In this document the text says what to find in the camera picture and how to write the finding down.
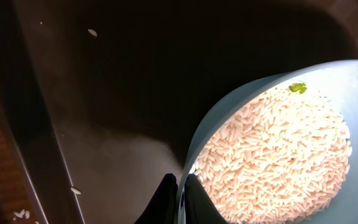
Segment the light blue bowl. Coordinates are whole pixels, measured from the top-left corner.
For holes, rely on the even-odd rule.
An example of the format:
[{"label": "light blue bowl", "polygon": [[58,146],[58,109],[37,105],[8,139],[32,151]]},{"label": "light blue bowl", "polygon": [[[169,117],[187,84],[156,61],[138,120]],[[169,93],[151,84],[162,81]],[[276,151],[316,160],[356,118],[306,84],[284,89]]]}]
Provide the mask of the light blue bowl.
[{"label": "light blue bowl", "polygon": [[[198,154],[219,127],[239,108],[265,90],[290,79],[306,82],[327,96],[344,115],[351,132],[353,153],[351,168],[342,189],[329,208],[319,212],[312,220],[302,223],[358,223],[358,60],[344,60],[311,66],[295,72],[262,78],[240,86],[217,102],[198,125],[190,143],[178,197]],[[184,223],[184,207],[179,210],[178,222]]]}]

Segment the uncooked rice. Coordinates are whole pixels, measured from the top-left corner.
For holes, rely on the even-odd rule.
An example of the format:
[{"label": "uncooked rice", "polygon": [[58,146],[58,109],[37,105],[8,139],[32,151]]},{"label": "uncooked rice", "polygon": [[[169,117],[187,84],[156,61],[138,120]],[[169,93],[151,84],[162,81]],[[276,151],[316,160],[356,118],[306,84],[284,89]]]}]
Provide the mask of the uncooked rice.
[{"label": "uncooked rice", "polygon": [[230,117],[192,172],[229,223],[291,223],[329,206],[352,153],[343,116],[317,91],[271,88]]},{"label": "uncooked rice", "polygon": [[90,34],[92,34],[92,36],[98,37],[98,33],[97,33],[95,30],[93,30],[93,29],[88,29],[88,32],[89,32]]},{"label": "uncooked rice", "polygon": [[82,194],[80,190],[76,189],[75,187],[71,187],[71,191],[74,192],[74,194]]},{"label": "uncooked rice", "polygon": [[23,215],[21,215],[19,212],[13,212],[13,214],[19,218],[23,218]]},{"label": "uncooked rice", "polygon": [[29,219],[30,218],[30,212],[29,211],[25,211],[25,219]]}]

